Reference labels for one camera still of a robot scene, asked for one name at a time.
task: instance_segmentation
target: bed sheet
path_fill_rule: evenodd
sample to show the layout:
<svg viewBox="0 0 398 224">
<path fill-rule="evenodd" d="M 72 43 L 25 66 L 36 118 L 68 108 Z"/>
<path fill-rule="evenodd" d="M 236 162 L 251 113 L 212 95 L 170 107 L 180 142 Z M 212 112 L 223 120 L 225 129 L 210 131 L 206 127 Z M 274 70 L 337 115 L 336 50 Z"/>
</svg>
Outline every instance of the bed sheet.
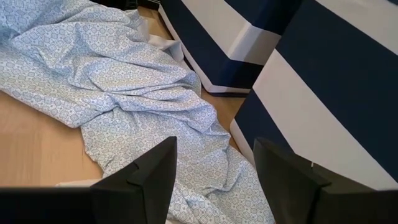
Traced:
<svg viewBox="0 0 398 224">
<path fill-rule="evenodd" d="M 178 64 L 178 43 L 151 42 L 137 11 L 84 0 L 0 3 L 0 90 L 81 128 L 104 176 L 176 136 L 169 218 L 273 223 L 256 171 L 228 145 L 197 75 Z"/>
</svg>

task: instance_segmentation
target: wooden floor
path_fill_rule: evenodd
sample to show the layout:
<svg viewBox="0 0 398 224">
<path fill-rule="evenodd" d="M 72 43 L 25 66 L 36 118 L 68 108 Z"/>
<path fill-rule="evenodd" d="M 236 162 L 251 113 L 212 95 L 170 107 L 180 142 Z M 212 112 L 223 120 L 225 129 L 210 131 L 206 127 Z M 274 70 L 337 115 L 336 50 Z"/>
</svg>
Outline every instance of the wooden floor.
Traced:
<svg viewBox="0 0 398 224">
<path fill-rule="evenodd" d="M 139 12 L 149 18 L 151 34 L 170 39 L 156 11 Z M 229 130 L 243 98 L 217 98 L 205 91 L 202 98 L 214 105 L 221 125 Z M 51 186 L 101 175 L 84 152 L 80 129 L 68 128 L 0 91 L 0 186 Z"/>
</svg>

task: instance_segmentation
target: navy blue stripe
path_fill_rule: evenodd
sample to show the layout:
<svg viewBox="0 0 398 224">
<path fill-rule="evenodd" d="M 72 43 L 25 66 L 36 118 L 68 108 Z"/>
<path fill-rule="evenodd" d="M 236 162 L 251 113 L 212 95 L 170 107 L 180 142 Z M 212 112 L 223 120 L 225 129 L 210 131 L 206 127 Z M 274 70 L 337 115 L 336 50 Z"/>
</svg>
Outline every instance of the navy blue stripe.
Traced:
<svg viewBox="0 0 398 224">
<path fill-rule="evenodd" d="M 398 180 L 398 56 L 313 0 L 303 3 L 277 50 Z"/>
<path fill-rule="evenodd" d="M 292 150 L 254 90 L 250 91 L 243 102 L 235 121 L 252 150 L 254 139 L 258 137 L 266 138 L 281 148 Z"/>
<path fill-rule="evenodd" d="M 245 98 L 247 97 L 248 93 L 210 93 L 211 96 L 217 96 L 217 97 L 239 97 L 239 98 Z"/>
<path fill-rule="evenodd" d="M 253 86 L 262 65 L 230 60 L 181 0 L 163 0 L 162 7 L 184 46 L 213 85 L 247 89 Z"/>
<path fill-rule="evenodd" d="M 253 26 L 282 35 L 303 0 L 225 0 Z"/>
<path fill-rule="evenodd" d="M 394 3 L 394 4 L 396 4 L 396 5 L 398 5 L 398 0 L 388 0 L 388 1 L 390 1 L 390 2 L 392 2 L 392 3 Z"/>
</svg>

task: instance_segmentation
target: light blue fabric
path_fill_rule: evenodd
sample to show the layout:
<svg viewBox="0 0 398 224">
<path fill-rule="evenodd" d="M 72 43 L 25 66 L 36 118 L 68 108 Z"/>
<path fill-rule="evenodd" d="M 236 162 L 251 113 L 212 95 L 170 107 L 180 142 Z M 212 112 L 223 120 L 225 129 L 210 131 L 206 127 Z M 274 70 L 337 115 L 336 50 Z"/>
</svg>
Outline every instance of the light blue fabric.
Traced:
<svg viewBox="0 0 398 224">
<path fill-rule="evenodd" d="M 214 107 L 199 97 L 197 75 L 147 43 L 137 11 L 76 0 L 0 2 L 0 90 L 80 127 L 104 176 L 177 136 L 170 218 L 273 222 L 254 168 L 228 146 Z"/>
</svg>

